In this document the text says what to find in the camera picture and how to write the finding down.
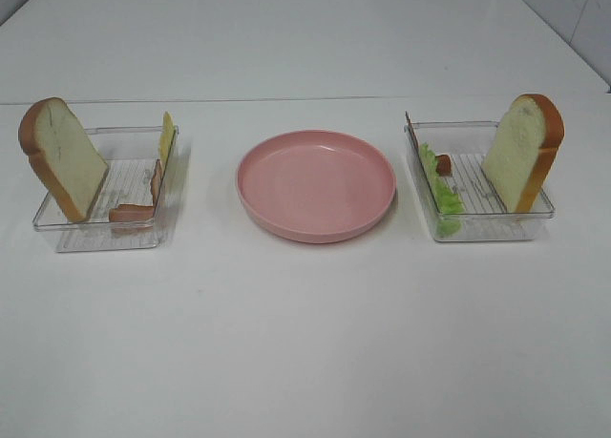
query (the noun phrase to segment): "bread slice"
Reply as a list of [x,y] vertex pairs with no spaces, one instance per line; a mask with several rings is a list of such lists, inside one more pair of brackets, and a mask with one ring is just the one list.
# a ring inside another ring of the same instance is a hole
[[19,143],[66,218],[88,219],[108,164],[66,103],[51,97],[33,104],[19,125]]
[[508,212],[528,212],[564,138],[556,106],[542,94],[523,94],[496,129],[482,171]]

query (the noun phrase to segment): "white table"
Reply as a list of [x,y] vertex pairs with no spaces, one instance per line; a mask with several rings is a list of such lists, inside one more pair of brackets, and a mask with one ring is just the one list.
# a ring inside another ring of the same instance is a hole
[[[609,98],[558,97],[566,137],[538,240],[439,244],[403,159],[415,121],[498,119],[509,96],[76,104],[87,127],[159,124],[189,156],[171,242],[55,254],[44,195],[0,106],[0,435],[607,437]],[[234,189],[248,148],[328,128],[389,158],[398,193],[332,245],[257,227]]]
[[0,103],[608,89],[521,0],[31,0],[0,67]]

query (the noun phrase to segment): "green lettuce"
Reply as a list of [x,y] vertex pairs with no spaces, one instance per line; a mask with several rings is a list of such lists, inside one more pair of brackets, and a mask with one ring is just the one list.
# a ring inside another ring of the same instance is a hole
[[[439,212],[442,214],[464,213],[465,208],[460,195],[454,193],[446,181],[437,174],[437,156],[431,150],[429,144],[426,142],[421,144],[418,147],[418,153]],[[437,235],[441,238],[451,236],[459,230],[459,220],[441,220],[437,224]]]

